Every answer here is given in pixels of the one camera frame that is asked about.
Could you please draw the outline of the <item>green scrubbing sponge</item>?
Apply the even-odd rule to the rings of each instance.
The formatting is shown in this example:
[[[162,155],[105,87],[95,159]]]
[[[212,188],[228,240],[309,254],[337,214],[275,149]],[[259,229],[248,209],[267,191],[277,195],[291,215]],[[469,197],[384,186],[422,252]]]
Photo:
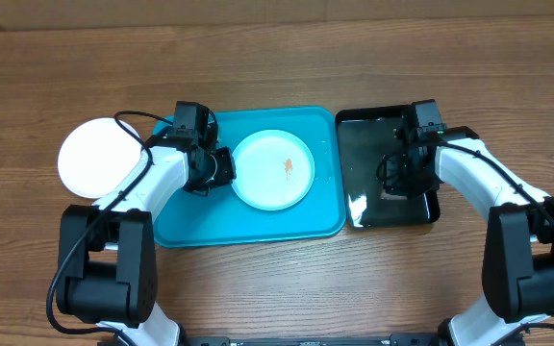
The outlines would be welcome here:
[[[403,200],[405,199],[405,196],[401,196],[398,194],[390,193],[389,191],[386,191],[385,189],[381,192],[381,198],[386,200]]]

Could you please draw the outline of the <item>light blue plate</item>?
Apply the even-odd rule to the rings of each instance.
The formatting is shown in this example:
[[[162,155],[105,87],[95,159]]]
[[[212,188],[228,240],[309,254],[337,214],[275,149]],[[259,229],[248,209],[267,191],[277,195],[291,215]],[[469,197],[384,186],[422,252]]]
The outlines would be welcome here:
[[[299,137],[282,130],[262,130],[243,139],[233,153],[233,189],[247,205],[266,211],[302,201],[315,178],[315,160]]]

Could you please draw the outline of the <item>white plate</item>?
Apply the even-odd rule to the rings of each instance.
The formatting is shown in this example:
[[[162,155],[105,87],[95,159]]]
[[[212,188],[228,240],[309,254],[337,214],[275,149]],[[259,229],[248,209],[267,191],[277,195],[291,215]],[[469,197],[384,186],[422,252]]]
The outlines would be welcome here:
[[[92,119],[72,131],[58,154],[63,185],[77,196],[98,199],[113,191],[140,160],[141,146],[129,135],[139,133],[113,118]]]

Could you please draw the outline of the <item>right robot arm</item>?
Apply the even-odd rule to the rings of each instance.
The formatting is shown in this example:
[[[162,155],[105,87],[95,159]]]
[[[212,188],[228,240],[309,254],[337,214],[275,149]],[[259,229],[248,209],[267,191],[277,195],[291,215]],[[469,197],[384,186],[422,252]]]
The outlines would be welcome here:
[[[399,107],[398,148],[376,177],[389,195],[413,199],[451,185],[487,223],[482,296],[445,320],[439,345],[521,345],[554,330],[554,197],[535,188],[466,126],[449,128],[433,100]]]

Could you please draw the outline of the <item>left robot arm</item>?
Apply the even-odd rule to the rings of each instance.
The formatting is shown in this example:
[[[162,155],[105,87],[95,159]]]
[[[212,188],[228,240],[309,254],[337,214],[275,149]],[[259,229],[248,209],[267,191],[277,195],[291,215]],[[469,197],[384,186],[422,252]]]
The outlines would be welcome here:
[[[208,107],[180,101],[147,139],[111,120],[140,147],[136,166],[90,206],[71,205],[60,226],[58,269],[45,314],[61,334],[112,334],[118,345],[186,345],[184,329],[157,303],[154,223],[177,191],[207,197],[236,178],[232,152],[219,147]]]

